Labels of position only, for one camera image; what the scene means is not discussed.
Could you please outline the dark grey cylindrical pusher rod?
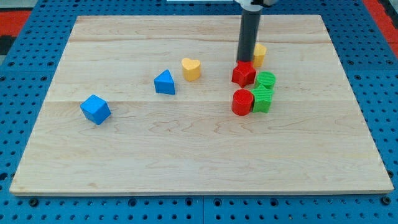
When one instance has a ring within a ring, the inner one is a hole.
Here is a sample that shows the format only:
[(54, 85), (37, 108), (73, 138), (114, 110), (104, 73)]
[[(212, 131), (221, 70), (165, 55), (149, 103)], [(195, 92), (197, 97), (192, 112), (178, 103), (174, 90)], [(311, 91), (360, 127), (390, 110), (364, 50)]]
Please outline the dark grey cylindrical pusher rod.
[(236, 57), (237, 61), (251, 62), (253, 60), (261, 14), (261, 10), (242, 10)]

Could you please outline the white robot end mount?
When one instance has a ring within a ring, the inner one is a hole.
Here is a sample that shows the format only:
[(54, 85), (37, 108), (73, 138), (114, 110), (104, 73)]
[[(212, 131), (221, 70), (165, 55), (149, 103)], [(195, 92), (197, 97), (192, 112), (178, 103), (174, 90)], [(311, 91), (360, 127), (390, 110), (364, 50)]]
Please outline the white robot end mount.
[(271, 7), (279, 0), (235, 0), (244, 10), (257, 12), (264, 7)]

